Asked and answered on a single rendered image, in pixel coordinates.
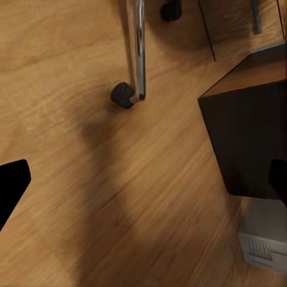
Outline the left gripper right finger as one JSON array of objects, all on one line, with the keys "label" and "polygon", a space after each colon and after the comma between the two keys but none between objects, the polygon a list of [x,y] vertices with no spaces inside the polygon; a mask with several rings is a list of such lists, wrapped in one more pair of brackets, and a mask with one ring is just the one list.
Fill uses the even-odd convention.
[{"label": "left gripper right finger", "polygon": [[287,161],[273,159],[268,180],[287,207]]}]

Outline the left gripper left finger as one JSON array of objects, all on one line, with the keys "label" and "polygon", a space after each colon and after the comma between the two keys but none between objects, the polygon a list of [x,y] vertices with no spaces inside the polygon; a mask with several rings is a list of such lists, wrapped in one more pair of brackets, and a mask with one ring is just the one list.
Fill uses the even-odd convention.
[{"label": "left gripper left finger", "polygon": [[0,166],[0,231],[31,182],[25,159]]}]

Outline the swivel chair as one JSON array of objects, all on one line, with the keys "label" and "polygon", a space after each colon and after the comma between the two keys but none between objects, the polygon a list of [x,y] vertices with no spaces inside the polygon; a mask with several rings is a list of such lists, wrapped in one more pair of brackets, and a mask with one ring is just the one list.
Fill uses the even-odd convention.
[{"label": "swivel chair", "polygon": [[[177,21],[182,15],[181,3],[185,0],[168,0],[161,7],[165,21]],[[145,82],[145,19],[144,0],[126,0],[127,22],[132,57],[134,88],[127,82],[121,82],[113,88],[111,99],[124,109],[131,108],[136,102],[142,102],[146,96]]]}]

